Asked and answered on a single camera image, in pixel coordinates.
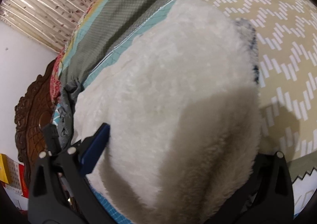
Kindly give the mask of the carved wooden headboard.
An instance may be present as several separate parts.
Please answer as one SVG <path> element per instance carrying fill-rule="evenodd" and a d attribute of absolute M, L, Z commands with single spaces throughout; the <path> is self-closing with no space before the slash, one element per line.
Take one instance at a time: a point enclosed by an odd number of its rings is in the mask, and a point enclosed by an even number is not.
<path fill-rule="evenodd" d="M 51 61 L 44 75 L 38 75 L 15 106 L 15 143 L 18 160 L 24 164 L 24 181 L 29 186 L 38 154 L 46 148 L 41 128 L 52 121 L 53 104 L 50 80 L 55 61 Z"/>

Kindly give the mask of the red floral pillow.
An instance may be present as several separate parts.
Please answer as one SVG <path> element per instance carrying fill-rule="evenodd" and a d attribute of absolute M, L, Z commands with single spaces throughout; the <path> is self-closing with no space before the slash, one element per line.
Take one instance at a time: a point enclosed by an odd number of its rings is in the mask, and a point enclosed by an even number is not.
<path fill-rule="evenodd" d="M 51 102 L 53 104 L 57 104 L 57 101 L 60 96 L 61 83 L 59 80 L 59 68 L 60 68 L 60 61 L 63 58 L 63 56 L 64 56 L 64 53 L 61 51 L 55 59 L 55 63 L 54 63 L 52 74 L 51 74 L 49 93 L 51 97 Z"/>

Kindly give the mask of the yellow red wall calendar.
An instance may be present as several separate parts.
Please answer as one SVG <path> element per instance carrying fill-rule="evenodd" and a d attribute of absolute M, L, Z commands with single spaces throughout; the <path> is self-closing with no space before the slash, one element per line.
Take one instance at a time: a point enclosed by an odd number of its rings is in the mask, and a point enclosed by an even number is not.
<path fill-rule="evenodd" d="M 0 165 L 1 183 L 4 187 L 17 195 L 28 198 L 29 189 L 24 179 L 24 165 L 10 159 L 5 154 L 0 155 Z"/>

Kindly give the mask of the white fleece patterned garment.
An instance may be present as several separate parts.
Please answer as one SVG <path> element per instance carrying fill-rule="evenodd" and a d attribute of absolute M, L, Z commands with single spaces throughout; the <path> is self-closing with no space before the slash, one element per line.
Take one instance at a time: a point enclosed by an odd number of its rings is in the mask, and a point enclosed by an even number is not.
<path fill-rule="evenodd" d="M 91 186 L 133 223 L 203 223 L 252 172 L 260 143 L 256 32 L 177 0 L 78 96 L 73 142 L 110 140 Z"/>

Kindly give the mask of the grey garment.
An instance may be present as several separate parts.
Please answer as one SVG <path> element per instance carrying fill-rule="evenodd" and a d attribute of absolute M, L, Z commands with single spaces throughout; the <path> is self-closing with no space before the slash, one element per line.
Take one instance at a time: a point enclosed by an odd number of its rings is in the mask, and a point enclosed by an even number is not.
<path fill-rule="evenodd" d="M 61 87 L 60 107 L 58 109 L 60 113 L 60 120 L 57 125 L 57 131 L 62 150 L 70 145 L 73 138 L 75 104 L 77 102 L 78 95 L 82 90 L 83 86 L 78 79 L 74 79 Z"/>

